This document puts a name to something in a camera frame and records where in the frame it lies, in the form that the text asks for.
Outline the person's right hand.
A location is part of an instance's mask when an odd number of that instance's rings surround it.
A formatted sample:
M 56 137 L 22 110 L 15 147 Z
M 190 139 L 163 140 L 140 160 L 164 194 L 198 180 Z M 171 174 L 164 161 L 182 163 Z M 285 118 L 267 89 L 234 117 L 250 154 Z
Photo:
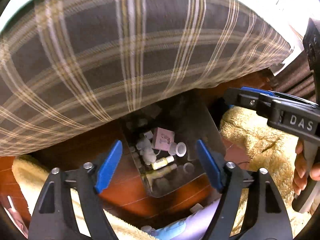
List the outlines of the person's right hand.
M 295 171 L 293 176 L 292 187 L 296 195 L 300 195 L 301 191 L 306 188 L 308 175 L 307 172 L 307 164 L 306 160 L 303 156 L 303 141 L 301 139 L 298 140 L 296 146 L 296 159 L 295 159 Z M 309 175 L 312 180 L 319 181 L 320 175 L 320 164 L 316 163 L 311 168 Z

